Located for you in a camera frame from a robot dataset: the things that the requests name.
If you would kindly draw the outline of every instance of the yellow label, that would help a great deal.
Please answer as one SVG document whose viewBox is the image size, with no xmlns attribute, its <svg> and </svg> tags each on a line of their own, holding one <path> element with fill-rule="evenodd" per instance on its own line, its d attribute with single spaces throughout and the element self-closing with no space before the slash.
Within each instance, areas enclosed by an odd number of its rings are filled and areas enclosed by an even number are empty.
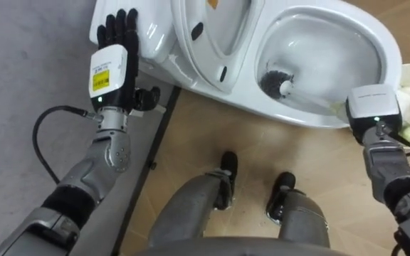
<svg viewBox="0 0 410 256">
<path fill-rule="evenodd" d="M 213 9 L 216 10 L 216 7 L 218 7 L 219 0 L 207 0 L 207 1 L 208 1 L 208 4 L 209 4 Z"/>
<path fill-rule="evenodd" d="M 95 74 L 93 76 L 93 92 L 109 86 L 109 76 L 110 72 L 108 70 Z"/>
</svg>

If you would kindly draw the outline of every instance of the tiled floor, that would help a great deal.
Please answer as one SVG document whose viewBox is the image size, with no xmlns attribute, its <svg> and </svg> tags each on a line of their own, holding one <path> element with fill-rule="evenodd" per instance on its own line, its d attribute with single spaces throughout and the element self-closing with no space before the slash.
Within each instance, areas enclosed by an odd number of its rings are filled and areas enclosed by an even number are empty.
<svg viewBox="0 0 410 256">
<path fill-rule="evenodd" d="M 378 17 L 395 35 L 410 63 L 410 1 L 351 0 Z M 332 248 L 350 255 L 389 255 L 396 224 L 372 198 L 362 148 L 348 130 L 319 130 L 275 122 L 183 91 L 147 179 L 121 252 L 146 245 L 149 229 L 172 194 L 187 180 L 238 153 L 234 206 L 212 213 L 207 236 L 275 237 L 278 227 L 263 214 L 273 179 L 283 170 L 323 209 Z"/>
</svg>

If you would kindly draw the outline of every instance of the toilet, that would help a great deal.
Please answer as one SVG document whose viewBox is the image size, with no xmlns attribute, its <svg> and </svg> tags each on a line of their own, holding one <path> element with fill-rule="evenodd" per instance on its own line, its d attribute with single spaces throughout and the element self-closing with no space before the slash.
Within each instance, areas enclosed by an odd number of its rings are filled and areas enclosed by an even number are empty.
<svg viewBox="0 0 410 256">
<path fill-rule="evenodd" d="M 97 0 L 90 40 L 119 9 L 139 11 L 140 70 L 220 102 L 281 122 L 343 128 L 330 109 L 302 97 L 273 98 L 269 71 L 339 104 L 351 88 L 398 88 L 401 54 L 388 29 L 340 0 Z"/>
</svg>

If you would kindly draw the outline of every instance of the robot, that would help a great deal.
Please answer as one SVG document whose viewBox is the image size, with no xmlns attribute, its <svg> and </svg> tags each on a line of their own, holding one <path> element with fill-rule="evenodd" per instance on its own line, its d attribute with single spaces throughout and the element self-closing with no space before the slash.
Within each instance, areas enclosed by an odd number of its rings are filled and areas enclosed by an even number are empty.
<svg viewBox="0 0 410 256">
<path fill-rule="evenodd" d="M 35 150 L 42 119 L 65 110 L 98 123 L 95 139 L 82 161 L 59 181 L 43 204 L 0 245 L 0 256 L 68 255 L 90 214 L 112 189 L 130 163 L 127 117 L 133 111 L 153 110 L 159 88 L 138 89 L 139 41 L 137 11 L 118 11 L 98 29 L 99 50 L 91 58 L 89 93 L 94 112 L 60 106 L 45 111 L 33 130 Z M 401 114 L 395 93 L 383 85 L 353 89 L 346 113 L 357 143 L 363 146 L 367 175 L 374 199 L 393 214 L 394 238 L 410 255 L 410 165 L 397 136 Z M 159 215 L 149 236 L 148 250 L 139 255 L 342 255 L 330 250 L 327 222 L 320 207 L 295 189 L 295 177 L 283 173 L 275 182 L 267 216 L 281 224 L 279 238 L 202 238 L 213 209 L 231 205 L 238 159 L 223 155 L 221 166 L 186 182 Z"/>
</svg>

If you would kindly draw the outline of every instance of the toilet brush bristles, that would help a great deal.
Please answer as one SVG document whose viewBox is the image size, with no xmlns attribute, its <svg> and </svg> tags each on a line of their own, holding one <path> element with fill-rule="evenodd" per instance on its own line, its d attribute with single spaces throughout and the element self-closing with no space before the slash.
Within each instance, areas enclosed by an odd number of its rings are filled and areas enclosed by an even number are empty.
<svg viewBox="0 0 410 256">
<path fill-rule="evenodd" d="M 284 98 L 285 95 L 280 93 L 280 87 L 285 81 L 293 80 L 293 75 L 288 75 L 277 70 L 268 71 L 263 75 L 259 85 L 262 91 L 275 100 Z"/>
</svg>

